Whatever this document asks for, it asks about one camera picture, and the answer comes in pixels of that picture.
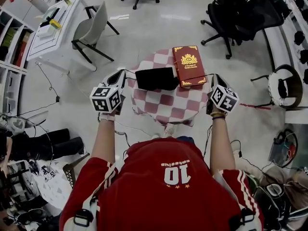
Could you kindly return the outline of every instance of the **black strap buckle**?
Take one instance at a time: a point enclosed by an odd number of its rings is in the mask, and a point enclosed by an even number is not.
[[[85,223],[77,222],[76,219],[86,220],[87,223],[85,224]],[[81,227],[87,228],[92,221],[93,221],[93,215],[89,210],[86,210],[86,209],[78,210],[77,213],[74,216],[74,223],[78,226],[81,226]]]

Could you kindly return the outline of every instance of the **hand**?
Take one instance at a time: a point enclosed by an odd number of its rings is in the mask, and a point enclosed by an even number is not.
[[[7,175],[9,173],[8,167],[7,166],[2,166],[1,171],[4,173],[5,178],[7,178]]]

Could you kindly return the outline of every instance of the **white chair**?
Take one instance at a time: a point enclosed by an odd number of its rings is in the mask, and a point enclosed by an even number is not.
[[[92,18],[91,16],[91,9],[96,12],[94,18]],[[101,6],[86,7],[86,11],[89,19],[82,21],[78,25],[72,41],[73,49],[78,50],[89,63],[92,63],[92,61],[83,52],[84,48],[90,48],[91,50],[97,52],[98,54],[113,62],[114,59],[95,48],[97,41],[101,37],[101,34],[106,27],[106,24],[109,25],[111,29],[113,29],[114,32],[119,35],[119,32],[108,22],[105,1],[102,3]]]

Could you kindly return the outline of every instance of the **person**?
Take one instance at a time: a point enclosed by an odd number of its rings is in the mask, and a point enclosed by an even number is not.
[[[210,167],[192,139],[169,137],[132,145],[118,171],[114,119],[101,115],[91,158],[62,211],[60,231],[93,221],[81,212],[101,183],[95,230],[263,230],[246,174],[235,169],[226,114],[214,107],[211,116]]]
[[[0,133],[0,167],[5,176],[8,174],[9,160],[51,160],[66,155],[83,153],[83,141],[80,137],[70,139],[68,129],[48,132],[39,137],[30,138],[25,132],[7,137]]]

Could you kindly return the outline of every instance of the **small round table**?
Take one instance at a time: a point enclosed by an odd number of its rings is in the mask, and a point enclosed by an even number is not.
[[[172,49],[159,50],[149,55],[132,72],[144,69],[172,67],[174,76],[176,70]],[[206,77],[204,85],[182,88],[178,85],[175,90],[142,90],[138,88],[136,80],[127,79],[128,88],[131,91],[132,108],[138,115],[149,114],[159,124],[165,126],[168,123],[183,123],[193,126],[193,119],[203,107],[206,107],[207,94],[210,91],[210,83]]]

